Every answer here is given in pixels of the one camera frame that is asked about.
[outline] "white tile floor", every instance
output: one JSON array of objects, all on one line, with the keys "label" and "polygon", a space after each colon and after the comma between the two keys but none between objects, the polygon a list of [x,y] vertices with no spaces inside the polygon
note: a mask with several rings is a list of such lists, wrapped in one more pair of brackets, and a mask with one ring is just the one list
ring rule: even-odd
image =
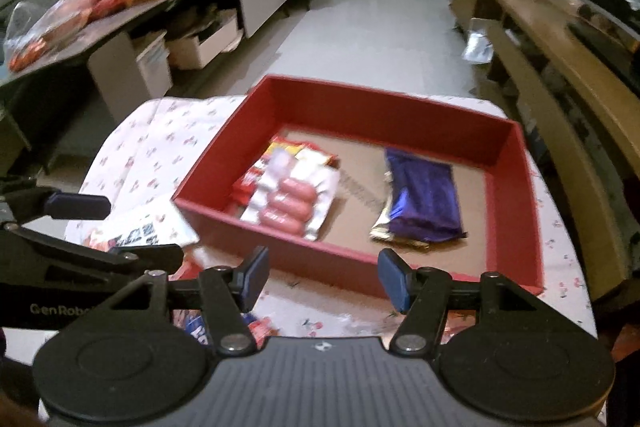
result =
[{"label": "white tile floor", "polygon": [[[265,73],[309,76],[417,94],[470,96],[472,68],[448,0],[313,0],[280,13],[222,64],[199,97],[243,94]],[[77,191],[88,164],[62,159],[42,184]],[[63,237],[66,222],[30,228]],[[8,355],[31,362],[42,332],[7,330]]]}]

